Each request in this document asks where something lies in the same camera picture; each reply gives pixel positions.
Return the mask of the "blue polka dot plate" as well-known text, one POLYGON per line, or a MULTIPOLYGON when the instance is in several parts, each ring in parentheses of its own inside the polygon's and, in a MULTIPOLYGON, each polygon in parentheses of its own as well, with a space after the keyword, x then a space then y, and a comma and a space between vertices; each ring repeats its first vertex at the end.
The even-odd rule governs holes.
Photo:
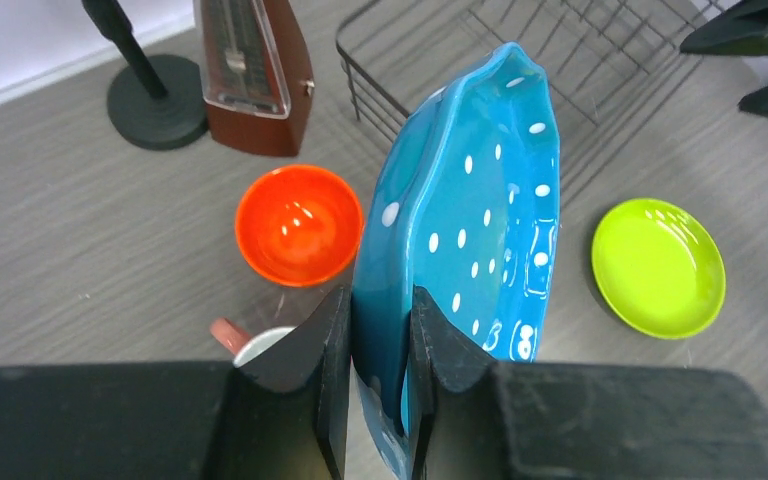
POLYGON ((385 465, 408 477, 415 287, 498 360, 536 359, 560 217, 560 138, 545 70, 514 42, 408 117, 378 177, 355 262, 351 355, 385 465))

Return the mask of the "lime green plate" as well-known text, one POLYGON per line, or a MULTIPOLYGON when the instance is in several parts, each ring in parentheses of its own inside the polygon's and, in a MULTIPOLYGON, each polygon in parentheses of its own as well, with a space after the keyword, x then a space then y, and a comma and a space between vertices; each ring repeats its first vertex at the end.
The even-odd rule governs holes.
POLYGON ((693 337, 718 318, 727 275, 706 228, 681 207, 638 197, 609 209, 591 243, 596 286, 613 313, 658 339, 693 337))

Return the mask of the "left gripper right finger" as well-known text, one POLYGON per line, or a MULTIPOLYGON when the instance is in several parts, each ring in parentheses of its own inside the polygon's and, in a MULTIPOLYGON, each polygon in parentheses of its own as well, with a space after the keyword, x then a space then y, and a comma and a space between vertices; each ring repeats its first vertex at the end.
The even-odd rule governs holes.
POLYGON ((413 290, 409 327, 410 474, 479 479, 495 471, 491 357, 454 327, 431 294, 413 290))

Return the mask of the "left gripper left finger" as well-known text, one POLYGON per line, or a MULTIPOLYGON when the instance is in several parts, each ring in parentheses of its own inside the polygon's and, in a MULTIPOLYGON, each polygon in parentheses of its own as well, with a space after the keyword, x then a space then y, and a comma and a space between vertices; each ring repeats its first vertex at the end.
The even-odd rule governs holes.
POLYGON ((307 320, 234 373, 232 478, 344 478, 350 299, 347 286, 335 286, 307 320))

